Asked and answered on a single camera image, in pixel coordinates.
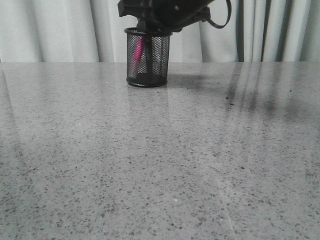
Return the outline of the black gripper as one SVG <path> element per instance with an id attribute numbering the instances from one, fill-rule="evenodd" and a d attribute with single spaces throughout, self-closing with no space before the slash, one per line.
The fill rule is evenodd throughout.
<path id="1" fill-rule="evenodd" d="M 210 19 L 209 0 L 120 0 L 120 17 L 136 17 L 140 33 L 180 32 L 184 27 Z"/>

